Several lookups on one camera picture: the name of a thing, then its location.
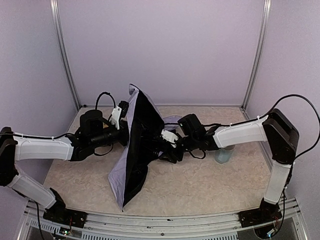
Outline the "lavender folding umbrella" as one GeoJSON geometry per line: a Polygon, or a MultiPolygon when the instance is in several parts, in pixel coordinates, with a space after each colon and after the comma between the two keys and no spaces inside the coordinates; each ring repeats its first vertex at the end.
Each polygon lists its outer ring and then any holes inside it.
{"type": "Polygon", "coordinates": [[[128,141],[119,160],[108,174],[118,207],[122,210],[142,189],[150,162],[157,160],[171,144],[162,131],[178,127],[179,115],[162,117],[152,99],[134,84],[128,87],[128,141]]]}

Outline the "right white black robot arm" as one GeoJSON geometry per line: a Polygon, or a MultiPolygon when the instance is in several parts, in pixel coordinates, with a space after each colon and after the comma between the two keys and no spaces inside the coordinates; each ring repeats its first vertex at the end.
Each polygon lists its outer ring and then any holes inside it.
{"type": "Polygon", "coordinates": [[[194,114],[178,121],[166,122],[160,139],[163,149],[159,158],[180,162],[185,153],[219,151],[236,145],[266,143],[271,152],[270,178],[260,208],[275,208],[290,182],[300,134],[277,108],[263,116],[229,124],[202,124],[194,114]]]}

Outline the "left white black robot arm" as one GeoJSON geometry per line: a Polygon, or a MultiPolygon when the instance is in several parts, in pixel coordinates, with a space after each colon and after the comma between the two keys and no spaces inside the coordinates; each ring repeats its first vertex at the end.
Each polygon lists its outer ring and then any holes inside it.
{"type": "Polygon", "coordinates": [[[80,116],[79,128],[75,133],[60,136],[35,136],[13,132],[10,127],[0,131],[0,185],[42,205],[48,213],[59,214],[66,211],[66,204],[52,188],[19,171],[17,161],[53,159],[79,162],[94,155],[102,146],[120,143],[127,145],[129,140],[126,114],[120,107],[113,108],[108,119],[98,109],[91,109],[80,116]]]}

